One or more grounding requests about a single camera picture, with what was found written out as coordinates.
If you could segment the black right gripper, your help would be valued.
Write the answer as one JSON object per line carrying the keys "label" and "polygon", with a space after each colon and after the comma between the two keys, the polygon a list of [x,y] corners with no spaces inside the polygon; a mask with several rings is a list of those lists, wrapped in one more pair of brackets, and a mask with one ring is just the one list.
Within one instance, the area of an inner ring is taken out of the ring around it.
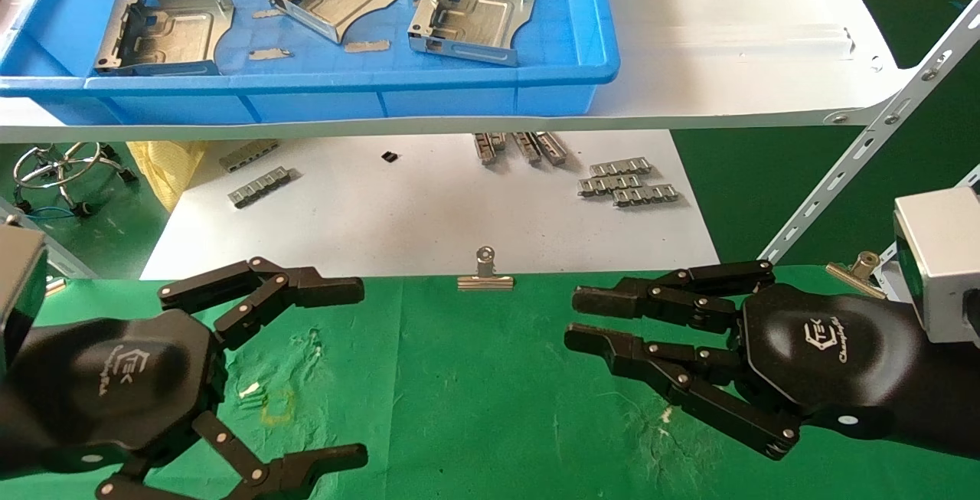
{"label": "black right gripper", "polygon": [[[612,288],[578,286],[573,309],[721,334],[740,314],[731,298],[762,289],[742,305],[746,359],[806,424],[854,440],[924,440],[927,416],[914,378],[927,338],[913,307],[774,283],[768,260],[688,267],[658,278],[623,277]],[[749,383],[748,363],[736,351],[645,341],[581,323],[567,326],[564,344],[601,357],[610,374],[643,382],[668,405],[764,457],[783,459],[799,441],[798,417],[726,391]]]}

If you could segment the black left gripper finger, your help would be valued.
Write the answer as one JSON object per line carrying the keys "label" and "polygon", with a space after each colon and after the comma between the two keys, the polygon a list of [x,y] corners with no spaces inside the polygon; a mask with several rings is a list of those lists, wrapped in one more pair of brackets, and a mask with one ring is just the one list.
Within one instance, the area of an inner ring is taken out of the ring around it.
{"label": "black left gripper finger", "polygon": [[158,300],[163,309],[187,314],[235,302],[214,322],[218,344],[234,351],[291,307],[352,305],[364,295],[358,277],[325,278],[312,266],[282,267],[252,258],[169,283],[158,291]]}

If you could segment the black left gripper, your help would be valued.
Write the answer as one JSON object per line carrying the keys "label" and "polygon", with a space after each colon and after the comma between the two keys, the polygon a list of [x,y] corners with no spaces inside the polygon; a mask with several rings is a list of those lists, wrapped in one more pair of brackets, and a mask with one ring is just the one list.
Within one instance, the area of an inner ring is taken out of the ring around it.
{"label": "black left gripper", "polygon": [[324,475],[368,464],[361,443],[261,462],[212,413],[225,379],[216,336],[180,309],[34,328],[2,378],[2,478],[125,462],[97,499],[188,499],[144,479],[199,437],[240,476],[225,499],[308,499]]}

